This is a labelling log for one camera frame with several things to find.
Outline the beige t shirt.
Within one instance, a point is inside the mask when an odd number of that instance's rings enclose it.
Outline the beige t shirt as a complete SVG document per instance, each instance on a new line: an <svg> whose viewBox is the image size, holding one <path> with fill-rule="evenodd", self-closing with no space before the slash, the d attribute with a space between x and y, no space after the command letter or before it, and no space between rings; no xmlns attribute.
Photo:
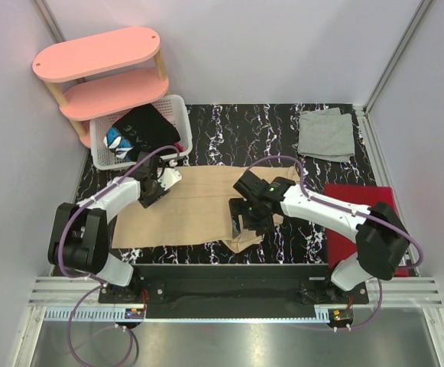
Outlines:
<svg viewBox="0 0 444 367"><path fill-rule="evenodd" d="M116 218L113 248L200 245L221 241L234 253L261 243L263 237L243 229L232 236L228 201L239 198L234 183L244 167L180 167L180 182L148 208L138 201Z"/></svg>

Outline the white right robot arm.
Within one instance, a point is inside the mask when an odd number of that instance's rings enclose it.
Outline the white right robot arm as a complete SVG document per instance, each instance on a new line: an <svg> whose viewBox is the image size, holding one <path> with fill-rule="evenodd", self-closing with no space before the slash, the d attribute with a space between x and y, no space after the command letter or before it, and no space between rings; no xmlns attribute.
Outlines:
<svg viewBox="0 0 444 367"><path fill-rule="evenodd" d="M251 171L245 171L233 187L239 195L228 202L233 235L242 229L265 234L274 227L274 215L279 215L314 222L355 243L355 252L337 263L323 286L333 303L343 302L358 284L371 278L391 280L411 243L387 203L348 203L307 190L295 180L276 177L268 182Z"/></svg>

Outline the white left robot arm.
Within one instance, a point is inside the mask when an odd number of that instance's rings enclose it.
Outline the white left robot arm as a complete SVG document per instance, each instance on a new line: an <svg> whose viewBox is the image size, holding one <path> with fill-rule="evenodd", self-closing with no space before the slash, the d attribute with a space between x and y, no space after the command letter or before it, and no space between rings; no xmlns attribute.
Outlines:
<svg viewBox="0 0 444 367"><path fill-rule="evenodd" d="M127 303L135 302L142 292L132 265L109 252L109 223L127 206L139 203L148 208L169 193L180 181L180 173L163 164L160 152L140 153L138 162L107 187L78 203L57 207L47 259L70 278L89 276L115 285L115 293Z"/></svg>

